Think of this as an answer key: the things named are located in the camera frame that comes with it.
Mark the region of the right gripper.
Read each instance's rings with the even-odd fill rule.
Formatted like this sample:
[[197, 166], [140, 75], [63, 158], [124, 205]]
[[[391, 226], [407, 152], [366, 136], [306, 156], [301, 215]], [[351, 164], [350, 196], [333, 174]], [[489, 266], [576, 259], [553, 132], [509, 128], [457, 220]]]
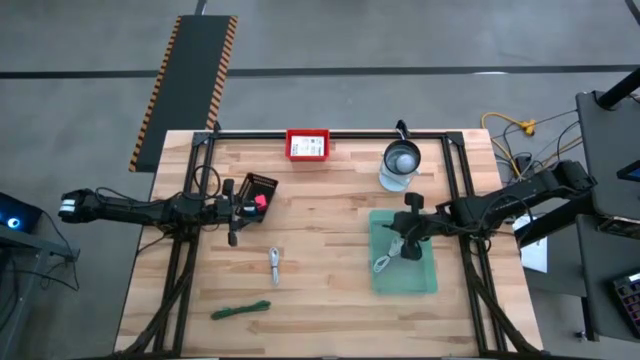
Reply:
[[421, 214], [424, 207], [424, 197], [418, 193], [408, 192], [404, 195], [404, 203], [410, 207], [409, 211], [399, 211], [394, 214], [393, 221], [384, 221], [382, 226], [393, 227], [384, 228], [385, 234], [395, 236], [397, 232], [403, 244], [400, 248], [400, 255], [408, 260], [420, 260], [422, 249], [420, 242], [428, 241], [432, 235], [442, 232], [440, 227], [443, 221], [443, 208], [437, 207], [431, 214]]

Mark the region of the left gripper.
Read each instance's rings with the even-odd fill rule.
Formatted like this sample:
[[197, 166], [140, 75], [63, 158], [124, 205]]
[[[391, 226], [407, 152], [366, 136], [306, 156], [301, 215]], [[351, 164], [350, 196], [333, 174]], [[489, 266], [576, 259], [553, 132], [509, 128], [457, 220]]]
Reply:
[[[226, 223], [228, 225], [228, 244], [231, 247], [238, 245], [237, 232], [242, 229], [244, 222], [248, 223], [261, 223], [263, 221], [263, 215], [243, 216], [242, 219], [237, 217], [236, 208], [238, 202], [234, 193], [234, 180], [225, 179], [222, 183], [221, 194], [215, 199], [218, 212], [219, 223]], [[243, 205], [255, 205], [253, 198], [244, 199]]]

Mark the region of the black mesh basket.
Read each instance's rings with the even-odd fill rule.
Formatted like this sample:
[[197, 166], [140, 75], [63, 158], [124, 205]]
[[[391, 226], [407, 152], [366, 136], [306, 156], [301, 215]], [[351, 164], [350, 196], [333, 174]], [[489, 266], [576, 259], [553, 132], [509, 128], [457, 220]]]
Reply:
[[[249, 199], [249, 198], [254, 199], [257, 195], [264, 195], [267, 199], [268, 207], [262, 211], [258, 210], [259, 211], [258, 215], [263, 215], [263, 220], [264, 220], [264, 217], [267, 214], [269, 205], [271, 204], [271, 201], [276, 192], [277, 185], [278, 185], [278, 181], [275, 179], [268, 178], [255, 173], [247, 173], [237, 196], [242, 203], [244, 199]], [[252, 206], [252, 205], [242, 204], [236, 210], [236, 214], [238, 216], [241, 216], [241, 217], [249, 216], [244, 211], [245, 206]]]

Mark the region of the green translucent plastic bin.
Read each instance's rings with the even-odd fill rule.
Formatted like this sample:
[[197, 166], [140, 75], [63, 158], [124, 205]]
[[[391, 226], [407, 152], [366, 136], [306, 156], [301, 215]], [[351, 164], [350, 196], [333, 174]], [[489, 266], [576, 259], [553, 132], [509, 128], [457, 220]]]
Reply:
[[385, 234], [382, 222], [393, 220], [392, 210], [369, 213], [369, 257], [372, 290], [377, 295], [424, 295], [438, 291], [436, 265], [430, 241], [422, 242], [417, 261], [400, 255], [403, 240]]

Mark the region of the red plastic bin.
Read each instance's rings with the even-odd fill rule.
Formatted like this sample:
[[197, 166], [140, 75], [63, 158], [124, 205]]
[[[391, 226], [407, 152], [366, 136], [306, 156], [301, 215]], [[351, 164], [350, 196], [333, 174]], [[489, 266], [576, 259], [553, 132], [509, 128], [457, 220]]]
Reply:
[[[292, 157], [290, 155], [291, 137], [299, 136], [323, 136], [325, 138], [325, 155], [322, 157]], [[292, 162], [322, 162], [328, 159], [330, 153], [330, 131], [328, 129], [287, 129], [285, 132], [285, 156]]]

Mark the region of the grey cylindrical container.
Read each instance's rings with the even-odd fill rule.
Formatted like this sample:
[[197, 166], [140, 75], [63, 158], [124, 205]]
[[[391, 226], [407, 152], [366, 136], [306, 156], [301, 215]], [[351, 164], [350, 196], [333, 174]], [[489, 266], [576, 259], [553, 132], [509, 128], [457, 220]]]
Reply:
[[[395, 160], [398, 155], [409, 153], [415, 157], [417, 168], [410, 174], [398, 174], [395, 169]], [[384, 151], [379, 170], [379, 182], [388, 191], [404, 192], [409, 187], [412, 178], [419, 174], [418, 167], [421, 162], [419, 148], [411, 141], [396, 140]]]

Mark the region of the white paper sheet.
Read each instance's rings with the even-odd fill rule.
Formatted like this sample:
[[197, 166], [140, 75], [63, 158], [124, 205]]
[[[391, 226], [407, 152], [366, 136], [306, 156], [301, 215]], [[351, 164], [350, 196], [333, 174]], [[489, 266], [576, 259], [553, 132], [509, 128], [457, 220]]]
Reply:
[[[512, 228], [513, 230], [519, 230], [535, 219], [535, 216], [522, 215], [514, 221]], [[547, 237], [522, 247], [520, 253], [521, 264], [524, 268], [540, 273], [548, 271]]]

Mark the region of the black hazard-striped floor mat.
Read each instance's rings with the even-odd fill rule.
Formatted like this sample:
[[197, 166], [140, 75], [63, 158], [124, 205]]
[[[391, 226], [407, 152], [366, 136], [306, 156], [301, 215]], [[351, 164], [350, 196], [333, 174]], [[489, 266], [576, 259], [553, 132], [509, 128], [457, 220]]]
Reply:
[[173, 26], [155, 77], [128, 170], [157, 170], [172, 130], [211, 130], [218, 124], [238, 18], [182, 15]]

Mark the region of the dark grey low desk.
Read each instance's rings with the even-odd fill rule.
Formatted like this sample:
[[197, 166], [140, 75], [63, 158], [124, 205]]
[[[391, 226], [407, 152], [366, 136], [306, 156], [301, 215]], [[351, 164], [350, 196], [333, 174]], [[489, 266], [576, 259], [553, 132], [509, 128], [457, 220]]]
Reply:
[[576, 217], [583, 275], [587, 295], [588, 328], [604, 337], [640, 343], [622, 314], [622, 303], [613, 282], [640, 272], [640, 240], [598, 230], [597, 220]]

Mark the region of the black computer with blue light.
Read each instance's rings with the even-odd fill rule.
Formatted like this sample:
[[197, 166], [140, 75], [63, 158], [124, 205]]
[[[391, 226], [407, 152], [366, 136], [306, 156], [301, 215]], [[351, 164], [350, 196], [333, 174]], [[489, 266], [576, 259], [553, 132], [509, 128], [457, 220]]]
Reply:
[[42, 213], [42, 209], [0, 192], [0, 225], [32, 233]]

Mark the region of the grey side table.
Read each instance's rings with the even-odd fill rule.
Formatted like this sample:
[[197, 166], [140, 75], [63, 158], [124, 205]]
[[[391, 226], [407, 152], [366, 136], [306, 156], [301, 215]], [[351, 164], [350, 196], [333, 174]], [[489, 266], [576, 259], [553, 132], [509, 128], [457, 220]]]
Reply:
[[23, 333], [49, 258], [75, 262], [79, 250], [0, 226], [0, 360], [10, 360]]

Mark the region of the black tablet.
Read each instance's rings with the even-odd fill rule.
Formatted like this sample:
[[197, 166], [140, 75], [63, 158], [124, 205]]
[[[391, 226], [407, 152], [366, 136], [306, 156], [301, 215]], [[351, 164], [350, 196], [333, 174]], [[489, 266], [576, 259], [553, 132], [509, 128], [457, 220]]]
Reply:
[[616, 176], [621, 180], [640, 182], [640, 160], [618, 170]]

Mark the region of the black keyboard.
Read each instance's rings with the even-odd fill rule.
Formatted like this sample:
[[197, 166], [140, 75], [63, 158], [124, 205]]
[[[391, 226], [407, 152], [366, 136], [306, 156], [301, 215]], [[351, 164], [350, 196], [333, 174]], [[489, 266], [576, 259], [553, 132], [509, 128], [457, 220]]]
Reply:
[[640, 339], [640, 272], [614, 279], [612, 286], [623, 319]]

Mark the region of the black pole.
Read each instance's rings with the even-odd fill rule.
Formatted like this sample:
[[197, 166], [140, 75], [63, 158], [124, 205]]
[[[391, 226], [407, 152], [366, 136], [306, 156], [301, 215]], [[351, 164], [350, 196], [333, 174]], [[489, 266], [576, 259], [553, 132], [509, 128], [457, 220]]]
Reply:
[[603, 109], [614, 108], [621, 100], [640, 87], [640, 67], [632, 71], [612, 88], [596, 97], [597, 104]]

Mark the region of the black aluminium table frame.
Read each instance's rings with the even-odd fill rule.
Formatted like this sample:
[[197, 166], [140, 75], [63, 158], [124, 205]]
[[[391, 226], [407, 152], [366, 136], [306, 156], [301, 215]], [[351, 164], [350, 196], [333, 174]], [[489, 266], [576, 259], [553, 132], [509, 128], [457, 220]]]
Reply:
[[166, 135], [152, 195], [181, 190], [190, 164], [241, 182], [247, 173], [278, 181], [266, 218], [238, 245], [220, 227], [195, 243], [159, 231], [141, 234], [117, 350], [131, 346], [160, 307], [169, 283], [193, 271], [185, 296], [150, 344], [171, 357], [465, 357], [512, 344], [468, 291], [462, 242], [431, 241], [438, 291], [377, 295], [372, 290], [369, 213], [400, 210], [378, 171], [392, 130], [335, 130], [322, 162], [292, 162], [283, 131], [223, 131], [195, 148], [190, 131]]

